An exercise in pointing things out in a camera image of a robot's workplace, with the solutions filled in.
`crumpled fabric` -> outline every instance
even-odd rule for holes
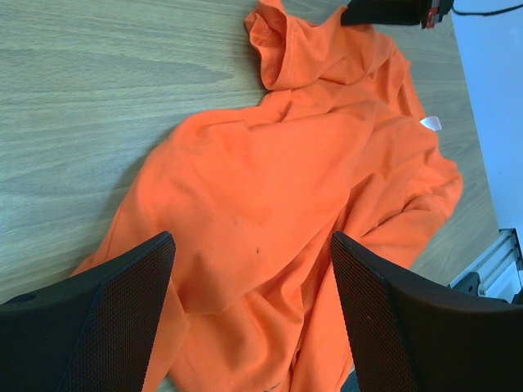
[[[352,359],[329,240],[410,267],[463,189],[409,62],[372,26],[322,25],[261,0],[247,17],[270,91],[196,114],[146,159],[98,251],[161,231],[177,253],[144,391],[334,391]]]

